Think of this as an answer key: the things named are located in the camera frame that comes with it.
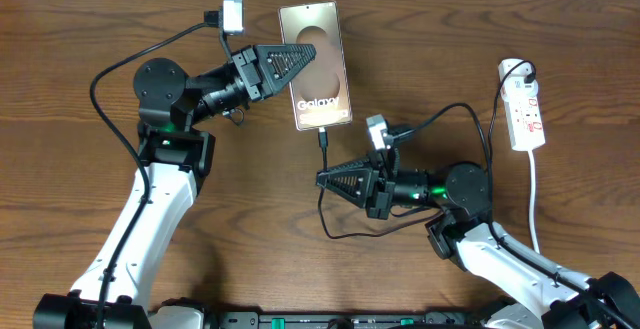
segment wooden table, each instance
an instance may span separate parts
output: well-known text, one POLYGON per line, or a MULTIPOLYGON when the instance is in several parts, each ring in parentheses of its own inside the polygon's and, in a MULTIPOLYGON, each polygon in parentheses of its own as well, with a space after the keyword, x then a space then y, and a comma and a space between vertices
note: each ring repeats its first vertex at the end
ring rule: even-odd
MULTIPOLYGON (((134 164, 95 114, 91 79, 112 63, 199 22, 222 0, 0 0, 0 322, 28 327, 44 293, 66 293, 102 246, 134 164)), ((280 41, 280 6, 244 0, 234 48, 280 41)), ((547 144, 536 150, 543 253, 640 287, 640 0, 336 0, 354 112, 329 131, 330 164, 369 150, 367 116, 417 123, 465 101, 488 125, 505 57, 533 60, 547 144)), ((188 73, 223 62, 213 31, 151 57, 188 73)), ((101 82, 108 115, 137 143, 132 78, 101 82)), ((173 236, 152 302, 190 296, 264 311, 477 308, 492 284, 436 257, 422 226, 383 239, 330 241, 317 213, 315 132, 297 132, 288 94, 253 105, 241 128, 222 118, 213 170, 173 236)), ((453 111, 402 149, 407 167, 481 162, 466 112, 453 111)), ((529 244, 527 155, 510 149, 500 104, 495 216, 529 244)), ((329 195, 334 233, 371 222, 329 195)))

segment smartphone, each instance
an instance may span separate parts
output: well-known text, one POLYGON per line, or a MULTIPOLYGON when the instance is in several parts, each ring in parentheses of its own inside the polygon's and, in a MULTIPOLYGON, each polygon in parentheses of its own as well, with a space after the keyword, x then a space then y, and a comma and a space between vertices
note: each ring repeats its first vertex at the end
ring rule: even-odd
POLYGON ((338 8, 335 2, 278 11, 285 44, 313 44, 316 58, 289 84, 298 130, 351 122, 338 8))

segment white power strip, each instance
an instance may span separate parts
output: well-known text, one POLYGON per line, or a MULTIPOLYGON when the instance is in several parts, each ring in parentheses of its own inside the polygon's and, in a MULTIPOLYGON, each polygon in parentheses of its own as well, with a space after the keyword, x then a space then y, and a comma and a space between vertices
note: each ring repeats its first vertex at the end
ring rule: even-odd
MULTIPOLYGON (((505 59, 498 66, 500 80, 522 59, 505 59)), ((511 148, 517 151, 529 151, 545 143, 542 117, 538 105, 538 81, 525 83, 525 77, 533 68, 525 63, 516 68, 504 81, 500 94, 507 112, 507 124, 511 148)))

